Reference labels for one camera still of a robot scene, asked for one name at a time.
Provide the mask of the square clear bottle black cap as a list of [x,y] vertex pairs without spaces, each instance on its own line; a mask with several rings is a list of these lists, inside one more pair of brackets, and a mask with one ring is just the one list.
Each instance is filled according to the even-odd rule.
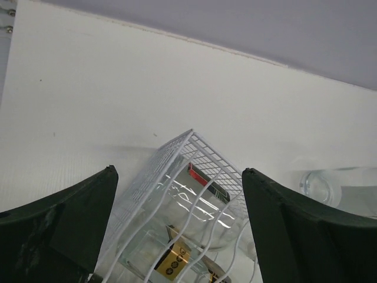
[[175,282],[184,267],[199,256],[199,250],[184,239],[167,248],[175,235],[171,228],[143,228],[125,247],[118,261],[141,281],[154,264],[149,282]]

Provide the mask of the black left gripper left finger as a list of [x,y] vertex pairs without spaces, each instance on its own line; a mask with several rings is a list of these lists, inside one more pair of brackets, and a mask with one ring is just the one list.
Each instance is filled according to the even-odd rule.
[[74,186],[1,212],[1,282],[88,282],[117,183],[111,165]]

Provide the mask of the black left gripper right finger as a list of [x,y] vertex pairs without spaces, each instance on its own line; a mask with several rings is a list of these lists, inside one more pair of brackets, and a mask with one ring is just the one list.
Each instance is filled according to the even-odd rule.
[[263,282],[376,282],[376,220],[321,204],[256,169],[242,186]]

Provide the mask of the small clear bottle silver cap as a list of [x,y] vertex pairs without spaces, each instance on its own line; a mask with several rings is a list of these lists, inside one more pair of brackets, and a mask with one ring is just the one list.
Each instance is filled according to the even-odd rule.
[[181,155],[176,157],[143,204],[143,209],[193,244],[210,251],[224,249],[238,237],[245,216],[238,201],[229,203],[220,195],[215,180],[204,190],[193,177],[196,167]]

